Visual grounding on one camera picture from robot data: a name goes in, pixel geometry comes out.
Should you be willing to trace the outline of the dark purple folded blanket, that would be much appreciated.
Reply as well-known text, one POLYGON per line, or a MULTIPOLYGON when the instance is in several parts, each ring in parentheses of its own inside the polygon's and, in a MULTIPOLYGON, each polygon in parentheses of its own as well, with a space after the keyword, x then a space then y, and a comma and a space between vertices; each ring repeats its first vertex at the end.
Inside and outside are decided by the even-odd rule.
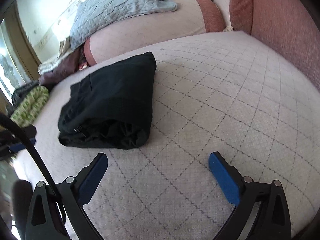
POLYGON ((59 82, 76 72, 79 67, 81 48, 76 49, 64 58, 56 68, 46 72, 39 78, 39 85, 57 85, 59 82))

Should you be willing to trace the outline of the black pants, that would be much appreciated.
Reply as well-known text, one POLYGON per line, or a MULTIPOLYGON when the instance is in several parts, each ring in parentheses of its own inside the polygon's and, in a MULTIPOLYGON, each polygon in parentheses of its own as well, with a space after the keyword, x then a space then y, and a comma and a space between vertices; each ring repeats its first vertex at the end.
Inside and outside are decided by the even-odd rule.
POLYGON ((100 68, 72 85, 58 121, 60 144, 122 150, 143 146, 150 136, 156 68, 148 51, 100 68))

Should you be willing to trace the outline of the pink long bolster pillow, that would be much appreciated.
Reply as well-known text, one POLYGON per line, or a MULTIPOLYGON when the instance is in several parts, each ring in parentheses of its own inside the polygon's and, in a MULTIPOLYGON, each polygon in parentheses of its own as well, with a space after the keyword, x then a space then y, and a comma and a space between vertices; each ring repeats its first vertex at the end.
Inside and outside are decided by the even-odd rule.
POLYGON ((93 66, 118 55, 180 37, 223 31, 226 24, 211 0, 175 0, 177 10, 127 18, 96 31, 84 43, 93 66))

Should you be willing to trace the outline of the green and cream folded quilt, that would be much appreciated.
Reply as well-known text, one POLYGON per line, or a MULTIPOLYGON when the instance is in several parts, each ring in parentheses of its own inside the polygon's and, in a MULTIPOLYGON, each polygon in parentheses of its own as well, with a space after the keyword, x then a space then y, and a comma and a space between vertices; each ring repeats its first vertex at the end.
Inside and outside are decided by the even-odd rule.
POLYGON ((44 86, 33 88, 14 110, 10 120, 19 127, 32 125, 49 99, 48 89, 44 86))

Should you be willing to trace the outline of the cream crumpled cloth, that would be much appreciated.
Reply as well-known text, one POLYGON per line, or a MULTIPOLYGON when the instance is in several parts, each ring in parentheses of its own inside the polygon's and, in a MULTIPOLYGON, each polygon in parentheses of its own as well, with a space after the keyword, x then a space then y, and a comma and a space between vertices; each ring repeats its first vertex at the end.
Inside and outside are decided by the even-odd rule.
POLYGON ((63 59, 65 59, 72 52, 73 50, 71 49, 71 39, 70 37, 67 37, 60 42, 58 54, 39 65, 37 69, 38 73, 40 75, 43 75, 46 72, 52 71, 60 64, 63 59))

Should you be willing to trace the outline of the grey quilted blanket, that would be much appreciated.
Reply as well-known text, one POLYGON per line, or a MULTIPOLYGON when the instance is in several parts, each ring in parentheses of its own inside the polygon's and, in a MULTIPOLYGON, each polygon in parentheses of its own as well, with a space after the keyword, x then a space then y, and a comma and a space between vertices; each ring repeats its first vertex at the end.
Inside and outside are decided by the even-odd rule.
POLYGON ((104 27, 127 18, 158 12, 173 12, 171 0, 86 0, 77 9, 69 34, 71 50, 104 27))

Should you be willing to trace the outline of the red patterned small item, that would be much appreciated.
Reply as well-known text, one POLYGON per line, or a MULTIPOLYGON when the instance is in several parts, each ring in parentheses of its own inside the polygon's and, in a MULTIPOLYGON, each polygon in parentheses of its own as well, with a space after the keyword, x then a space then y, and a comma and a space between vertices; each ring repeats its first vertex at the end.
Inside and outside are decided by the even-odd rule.
POLYGON ((88 67, 88 65, 86 63, 84 64, 81 64, 79 67, 78 67, 78 71, 82 71, 84 69, 86 69, 88 67))

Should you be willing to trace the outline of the pink quilted bed cover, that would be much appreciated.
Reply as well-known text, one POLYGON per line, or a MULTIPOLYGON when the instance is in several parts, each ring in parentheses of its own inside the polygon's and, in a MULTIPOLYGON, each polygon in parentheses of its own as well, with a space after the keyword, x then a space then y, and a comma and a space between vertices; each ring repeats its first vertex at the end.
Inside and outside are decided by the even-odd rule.
POLYGON ((104 239, 212 239, 233 206, 208 168, 218 151, 255 181, 281 181, 292 233, 319 210, 319 91, 243 32, 170 40, 101 61, 59 83, 35 121, 36 148, 58 183, 99 153, 58 141, 71 85, 150 51, 157 61, 148 142, 106 149, 108 169, 85 211, 104 239))

